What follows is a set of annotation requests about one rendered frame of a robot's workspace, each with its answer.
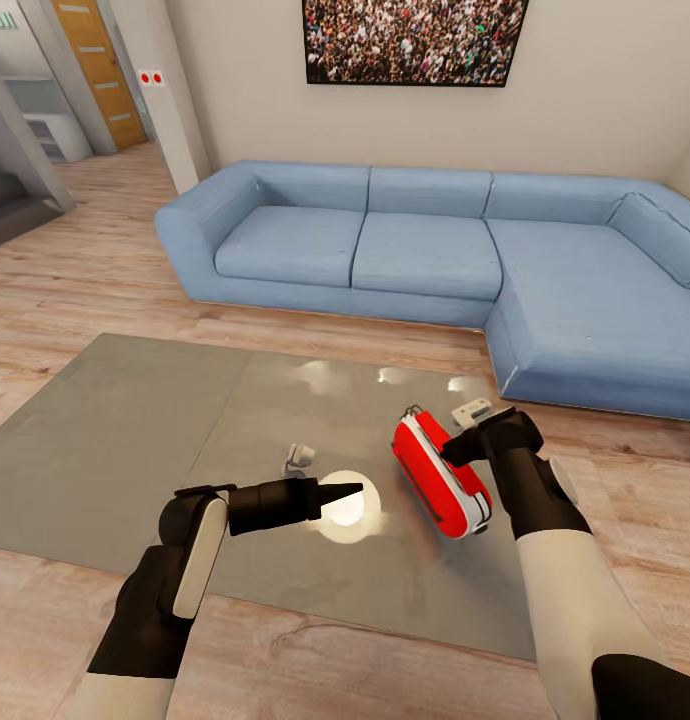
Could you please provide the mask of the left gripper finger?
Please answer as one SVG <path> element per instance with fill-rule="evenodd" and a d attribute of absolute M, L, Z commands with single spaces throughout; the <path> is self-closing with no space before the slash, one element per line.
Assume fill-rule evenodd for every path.
<path fill-rule="evenodd" d="M 319 488 L 321 506 L 357 494 L 364 489 L 363 484 L 323 484 L 317 488 Z"/>

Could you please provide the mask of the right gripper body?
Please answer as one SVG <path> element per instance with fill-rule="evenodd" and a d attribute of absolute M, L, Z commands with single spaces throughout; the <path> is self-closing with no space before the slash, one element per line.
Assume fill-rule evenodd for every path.
<path fill-rule="evenodd" d="M 442 445 L 442 449 L 446 452 L 452 467 L 458 468 L 463 465 L 468 465 L 472 461 L 480 460 L 485 461 L 487 458 L 480 455 L 478 450 L 474 447 L 473 436 L 476 427 L 464 431 L 458 437 L 446 441 Z"/>

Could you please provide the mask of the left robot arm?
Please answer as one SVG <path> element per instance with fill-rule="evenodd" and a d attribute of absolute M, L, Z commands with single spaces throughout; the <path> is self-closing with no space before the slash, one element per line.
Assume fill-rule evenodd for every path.
<path fill-rule="evenodd" d="M 277 482 L 180 489 L 150 546 L 119 590 L 111 620 L 62 720 L 166 720 L 190 629 L 227 524 L 230 535 L 322 518 L 321 506 L 363 491 L 299 470 L 315 451 L 292 445 Z M 229 500 L 217 492 L 228 490 Z"/>

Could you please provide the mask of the radio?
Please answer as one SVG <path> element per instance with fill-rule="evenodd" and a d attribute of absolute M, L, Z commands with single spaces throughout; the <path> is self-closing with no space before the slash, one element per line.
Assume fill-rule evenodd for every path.
<path fill-rule="evenodd" d="M 492 517 L 492 498 L 469 464 L 454 468 L 441 458 L 446 441 L 450 435 L 428 411 L 408 411 L 400 417 L 392 448 L 444 535 L 480 535 Z"/>

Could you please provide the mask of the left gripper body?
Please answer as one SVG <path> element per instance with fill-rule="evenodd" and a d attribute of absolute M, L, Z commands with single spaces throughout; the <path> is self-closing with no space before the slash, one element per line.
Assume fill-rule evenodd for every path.
<path fill-rule="evenodd" d="M 259 484 L 261 530 L 322 518 L 317 478 L 277 480 Z"/>

